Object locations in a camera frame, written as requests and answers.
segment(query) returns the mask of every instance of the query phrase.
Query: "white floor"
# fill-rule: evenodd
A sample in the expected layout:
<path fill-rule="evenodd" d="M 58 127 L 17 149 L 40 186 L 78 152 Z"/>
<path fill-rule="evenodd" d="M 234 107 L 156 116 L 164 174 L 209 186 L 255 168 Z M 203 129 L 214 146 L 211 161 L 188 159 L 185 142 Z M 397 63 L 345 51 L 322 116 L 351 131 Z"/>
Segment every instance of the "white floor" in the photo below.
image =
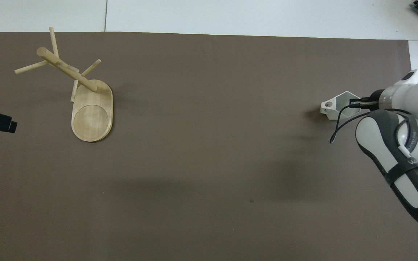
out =
<path fill-rule="evenodd" d="M 46 32 L 52 26 L 57 32 L 124 31 L 410 40 L 411 66 L 418 69 L 418 15 L 410 9 L 411 2 L 0 0 L 0 32 Z"/>

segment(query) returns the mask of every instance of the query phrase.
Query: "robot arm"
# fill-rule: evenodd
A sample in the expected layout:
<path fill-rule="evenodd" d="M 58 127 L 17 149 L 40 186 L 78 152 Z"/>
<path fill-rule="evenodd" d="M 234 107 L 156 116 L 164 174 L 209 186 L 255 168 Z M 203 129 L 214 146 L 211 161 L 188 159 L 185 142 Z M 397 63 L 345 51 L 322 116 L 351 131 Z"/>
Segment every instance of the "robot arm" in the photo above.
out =
<path fill-rule="evenodd" d="M 418 222 L 418 70 L 360 100 L 372 112 L 356 128 L 358 145 Z"/>

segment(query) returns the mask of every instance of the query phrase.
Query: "circular recess in wooden base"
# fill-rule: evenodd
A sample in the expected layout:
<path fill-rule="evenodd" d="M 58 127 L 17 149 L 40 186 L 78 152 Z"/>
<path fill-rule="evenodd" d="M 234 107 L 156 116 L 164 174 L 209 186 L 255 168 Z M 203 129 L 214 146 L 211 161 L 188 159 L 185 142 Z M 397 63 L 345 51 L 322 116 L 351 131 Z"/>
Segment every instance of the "circular recess in wooden base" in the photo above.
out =
<path fill-rule="evenodd" d="M 111 88 L 99 80 L 90 80 L 98 86 L 92 92 L 83 85 L 75 93 L 72 109 L 72 130 L 79 139 L 96 142 L 109 134 L 112 128 L 113 101 Z"/>

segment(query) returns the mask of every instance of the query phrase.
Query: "black strap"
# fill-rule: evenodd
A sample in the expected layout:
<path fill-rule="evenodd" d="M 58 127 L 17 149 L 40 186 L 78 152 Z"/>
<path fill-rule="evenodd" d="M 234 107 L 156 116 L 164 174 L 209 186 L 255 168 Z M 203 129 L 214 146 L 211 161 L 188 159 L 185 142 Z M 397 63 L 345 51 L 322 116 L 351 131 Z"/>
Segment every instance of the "black strap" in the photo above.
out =
<path fill-rule="evenodd" d="M 386 182 L 389 185 L 392 185 L 399 177 L 404 175 L 409 170 L 416 169 L 418 167 L 418 160 L 416 158 L 410 157 L 406 158 L 404 161 L 398 162 L 391 170 L 384 175 Z"/>

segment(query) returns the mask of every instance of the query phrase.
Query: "brown mat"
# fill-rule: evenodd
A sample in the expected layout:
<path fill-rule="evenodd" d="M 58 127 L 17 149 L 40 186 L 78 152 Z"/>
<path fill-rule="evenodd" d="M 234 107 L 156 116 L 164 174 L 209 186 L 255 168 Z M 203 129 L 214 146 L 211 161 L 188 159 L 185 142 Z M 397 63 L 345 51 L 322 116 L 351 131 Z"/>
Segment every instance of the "brown mat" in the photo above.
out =
<path fill-rule="evenodd" d="M 71 130 L 49 33 L 0 33 L 0 260 L 418 260 L 418 224 L 320 102 L 411 68 L 407 41 L 56 33 L 114 124 Z"/>

